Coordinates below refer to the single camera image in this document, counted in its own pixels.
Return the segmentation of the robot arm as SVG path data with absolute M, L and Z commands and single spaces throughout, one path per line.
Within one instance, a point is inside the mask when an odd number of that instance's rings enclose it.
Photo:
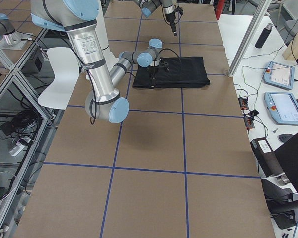
M 169 24 L 173 35 L 177 36 L 175 24 L 176 8 L 171 0 L 134 0 L 145 17 L 151 16 L 159 7 L 162 7 L 166 22 Z
M 81 66 L 91 81 L 85 101 L 86 112 L 96 119 L 121 123 L 128 115 L 129 102 L 120 96 L 116 84 L 134 64 L 146 68 L 160 59 L 162 41 L 153 38 L 144 51 L 122 52 L 112 69 L 97 37 L 97 16 L 102 13 L 96 0 L 32 0 L 32 22 L 42 28 L 64 31 Z

